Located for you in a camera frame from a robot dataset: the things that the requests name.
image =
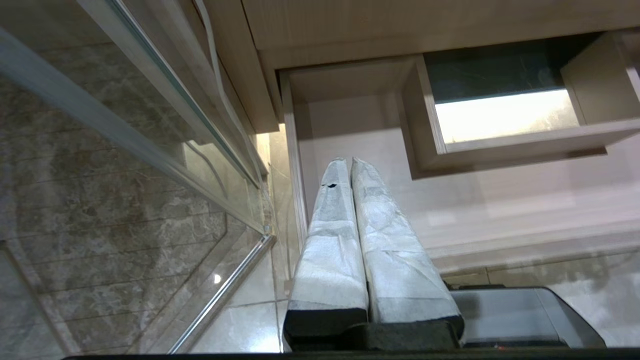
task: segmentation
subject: open drawer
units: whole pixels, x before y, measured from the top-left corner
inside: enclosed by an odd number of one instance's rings
[[[385,182],[400,196],[414,197],[419,209],[427,185],[407,179],[606,154],[607,145],[640,132],[640,80],[622,35],[593,35],[557,66],[551,80],[536,72],[544,86],[523,78],[525,87],[531,85],[524,91],[499,89],[455,101],[450,96],[440,102],[447,73],[436,71],[430,54],[281,71],[300,238],[321,174],[335,156],[372,162],[387,175]],[[458,85],[449,90],[458,91]],[[513,98],[517,101],[508,103]],[[464,105],[474,101],[489,106],[469,112]],[[452,105],[462,105],[468,116],[442,111]],[[501,108],[511,113],[496,115]],[[550,115],[531,116],[545,109]],[[460,130],[463,136],[455,133]]]

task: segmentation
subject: marble wall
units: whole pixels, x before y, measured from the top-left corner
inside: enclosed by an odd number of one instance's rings
[[[41,56],[177,160],[195,139],[115,45]],[[66,353],[128,351],[237,221],[7,79],[0,121],[0,240]]]

